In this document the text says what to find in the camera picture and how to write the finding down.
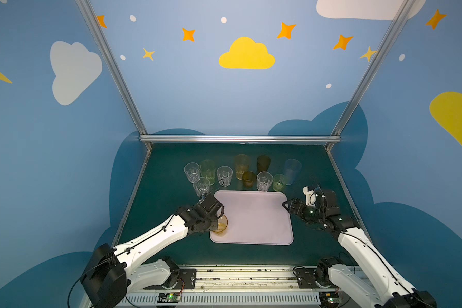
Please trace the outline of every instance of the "blue wall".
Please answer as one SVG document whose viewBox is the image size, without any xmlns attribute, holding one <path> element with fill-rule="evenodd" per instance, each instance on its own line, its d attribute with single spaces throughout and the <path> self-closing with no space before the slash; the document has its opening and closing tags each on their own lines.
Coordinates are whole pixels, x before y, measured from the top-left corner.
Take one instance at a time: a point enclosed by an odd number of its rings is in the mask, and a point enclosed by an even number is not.
<svg viewBox="0 0 462 308">
<path fill-rule="evenodd" d="M 351 98 L 369 64 L 360 57 L 369 46 L 376 50 L 390 24 L 323 17 L 309 0 L 92 5 L 104 16 L 102 30 L 149 133 L 330 134 L 326 126 L 304 123 Z M 282 23 L 296 25 L 291 39 L 277 38 Z M 195 30 L 194 41 L 183 40 L 183 28 Z M 341 34 L 353 38 L 345 50 L 333 49 Z M 263 70 L 222 67 L 221 55 L 243 36 L 263 43 L 275 64 Z M 154 51 L 153 60 L 143 58 L 144 49 Z"/>
<path fill-rule="evenodd" d="M 104 63 L 71 104 L 54 95 L 55 42 L 99 58 L 75 1 L 3 2 L 0 307 L 63 307 L 94 247 L 111 243 L 146 149 Z"/>
<path fill-rule="evenodd" d="M 462 307 L 448 292 L 462 295 L 462 145 L 430 112 L 444 92 L 462 94 L 462 0 L 407 22 L 332 152 L 387 260 L 438 306 Z"/>
</svg>

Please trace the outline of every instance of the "plastic tray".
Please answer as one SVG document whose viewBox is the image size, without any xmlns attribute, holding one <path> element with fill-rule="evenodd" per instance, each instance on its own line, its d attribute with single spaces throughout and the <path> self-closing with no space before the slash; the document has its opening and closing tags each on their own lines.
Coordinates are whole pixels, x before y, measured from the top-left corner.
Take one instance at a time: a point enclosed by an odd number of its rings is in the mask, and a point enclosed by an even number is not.
<svg viewBox="0 0 462 308">
<path fill-rule="evenodd" d="M 228 227 L 221 234 L 210 232 L 215 243 L 290 245 L 293 228 L 282 207 L 286 195 L 276 192 L 220 190 L 215 198 L 224 205 Z"/>
</svg>

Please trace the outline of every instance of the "tabletop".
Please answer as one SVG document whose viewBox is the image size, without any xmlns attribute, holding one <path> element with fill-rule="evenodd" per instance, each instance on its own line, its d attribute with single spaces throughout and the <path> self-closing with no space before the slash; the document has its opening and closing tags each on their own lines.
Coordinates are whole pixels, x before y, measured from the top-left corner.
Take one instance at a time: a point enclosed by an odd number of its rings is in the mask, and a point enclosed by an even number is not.
<svg viewBox="0 0 462 308">
<path fill-rule="evenodd" d="M 234 169 L 234 157 L 238 154 L 250 156 L 250 170 L 255 173 L 257 157 L 268 155 L 271 158 L 268 172 L 272 175 L 282 173 L 287 159 L 299 160 L 302 164 L 299 175 L 292 185 L 282 191 L 288 200 L 304 200 L 303 187 L 314 185 L 313 177 L 321 188 L 336 192 L 343 214 L 354 217 L 322 145 L 160 143 L 154 145 L 119 243 L 127 242 L 159 225 L 179 206 L 191 206 L 198 202 L 197 194 L 183 171 L 187 163 L 211 159 L 216 163 L 216 169 L 220 166 Z M 221 189 L 257 191 L 256 185 L 243 187 L 234 175 L 230 186 Z M 318 230 L 320 225 L 306 225 L 296 216 L 291 217 L 291 223 L 294 234 L 291 245 L 214 243 L 209 233 L 192 234 L 164 248 L 148 262 L 171 256 L 177 264 L 314 266 L 321 258 L 345 252 L 329 233 Z"/>
</svg>

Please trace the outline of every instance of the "painted cloud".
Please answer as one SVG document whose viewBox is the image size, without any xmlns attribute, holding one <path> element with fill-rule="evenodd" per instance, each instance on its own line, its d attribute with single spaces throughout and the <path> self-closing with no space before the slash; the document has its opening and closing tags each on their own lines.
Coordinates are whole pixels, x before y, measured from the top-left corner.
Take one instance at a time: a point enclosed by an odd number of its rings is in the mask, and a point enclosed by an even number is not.
<svg viewBox="0 0 462 308">
<path fill-rule="evenodd" d="M 426 0 L 416 0 L 409 18 L 416 15 Z M 318 0 L 317 12 L 327 18 L 392 20 L 403 0 Z"/>
<path fill-rule="evenodd" d="M 53 43 L 50 61 L 56 75 L 53 95 L 63 106 L 73 103 L 99 77 L 103 68 L 101 58 L 79 42 Z"/>
</svg>

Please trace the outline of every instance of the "transparent cup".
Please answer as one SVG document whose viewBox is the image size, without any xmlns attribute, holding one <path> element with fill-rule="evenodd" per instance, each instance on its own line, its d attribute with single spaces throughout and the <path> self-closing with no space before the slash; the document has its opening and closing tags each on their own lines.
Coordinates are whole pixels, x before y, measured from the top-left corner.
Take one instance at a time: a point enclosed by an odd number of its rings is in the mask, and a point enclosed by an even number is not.
<svg viewBox="0 0 462 308">
<path fill-rule="evenodd" d="M 183 171 L 185 171 L 185 175 L 190 183 L 198 181 L 200 177 L 200 166 L 197 163 L 187 163 Z"/>
<path fill-rule="evenodd" d="M 296 159 L 288 159 L 284 163 L 284 176 L 286 177 L 286 185 L 291 185 L 296 179 L 301 170 L 301 163 Z"/>
<path fill-rule="evenodd" d="M 243 179 L 243 173 L 250 168 L 250 157 L 245 154 L 239 154 L 234 157 L 234 171 L 238 180 Z"/>
<path fill-rule="evenodd" d="M 228 227 L 228 218 L 222 215 L 217 219 L 217 230 L 212 230 L 214 233 L 221 234 Z"/>
<path fill-rule="evenodd" d="M 274 191 L 282 191 L 286 186 L 286 177 L 282 174 L 277 174 L 274 176 L 274 181 L 272 182 L 272 189 Z"/>
<path fill-rule="evenodd" d="M 246 188 L 250 188 L 253 186 L 253 183 L 257 180 L 257 176 L 252 171 L 247 171 L 243 173 L 243 185 Z"/>
<path fill-rule="evenodd" d="M 262 171 L 257 175 L 257 189 L 259 191 L 267 191 L 272 185 L 273 176 L 267 171 Z"/>
<path fill-rule="evenodd" d="M 233 170 L 228 166 L 221 166 L 217 169 L 217 182 L 222 187 L 228 187 L 231 184 Z"/>
<path fill-rule="evenodd" d="M 197 196 L 200 198 L 202 194 L 210 193 L 210 182 L 207 178 L 201 177 L 194 183 L 194 189 Z"/>
<path fill-rule="evenodd" d="M 216 164 L 210 159 L 200 162 L 200 174 L 209 180 L 210 185 L 216 181 Z"/>
</svg>

